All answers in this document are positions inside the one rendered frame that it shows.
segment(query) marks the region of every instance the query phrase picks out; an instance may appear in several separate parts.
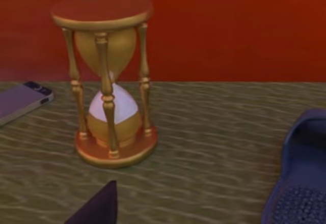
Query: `hourglass top plate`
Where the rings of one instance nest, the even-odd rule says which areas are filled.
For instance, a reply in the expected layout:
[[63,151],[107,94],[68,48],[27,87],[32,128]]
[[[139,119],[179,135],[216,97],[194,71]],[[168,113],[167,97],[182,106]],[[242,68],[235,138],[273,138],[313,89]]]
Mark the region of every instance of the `hourglass top plate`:
[[81,31],[127,28],[151,17],[151,0],[62,0],[52,11],[56,24]]

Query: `red wall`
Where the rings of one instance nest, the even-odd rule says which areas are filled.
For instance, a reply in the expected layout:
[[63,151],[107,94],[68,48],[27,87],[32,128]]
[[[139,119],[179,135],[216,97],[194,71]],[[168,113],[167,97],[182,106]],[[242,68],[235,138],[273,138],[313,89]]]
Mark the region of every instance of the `red wall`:
[[[0,80],[68,79],[56,1],[0,0]],[[153,80],[326,80],[326,0],[153,1]],[[136,79],[137,60],[121,79]]]

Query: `smartphone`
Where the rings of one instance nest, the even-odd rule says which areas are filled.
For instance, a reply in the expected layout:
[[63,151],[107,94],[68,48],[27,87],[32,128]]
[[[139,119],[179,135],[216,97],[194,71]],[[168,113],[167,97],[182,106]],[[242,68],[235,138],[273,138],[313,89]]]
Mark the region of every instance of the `smartphone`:
[[51,89],[33,81],[17,85],[0,93],[0,126],[51,102]]

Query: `hourglass base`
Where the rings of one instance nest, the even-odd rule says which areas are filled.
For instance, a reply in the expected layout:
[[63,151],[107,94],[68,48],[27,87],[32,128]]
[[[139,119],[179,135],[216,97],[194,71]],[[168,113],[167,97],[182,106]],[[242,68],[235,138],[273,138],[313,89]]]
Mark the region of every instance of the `hourglass base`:
[[142,161],[153,152],[156,144],[157,131],[154,126],[150,135],[145,135],[141,128],[132,145],[119,149],[118,158],[111,158],[108,148],[97,144],[96,138],[91,135],[88,138],[82,138],[79,136],[79,132],[77,132],[75,138],[75,147],[82,159],[94,166],[109,169],[127,167]]

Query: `textured blue insole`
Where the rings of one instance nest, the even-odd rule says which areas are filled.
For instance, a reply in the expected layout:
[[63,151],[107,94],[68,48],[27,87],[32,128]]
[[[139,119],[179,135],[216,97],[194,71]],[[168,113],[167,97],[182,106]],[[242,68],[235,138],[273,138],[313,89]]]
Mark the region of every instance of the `textured blue insole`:
[[319,123],[323,126],[305,124],[293,134],[272,224],[326,224],[326,123]]

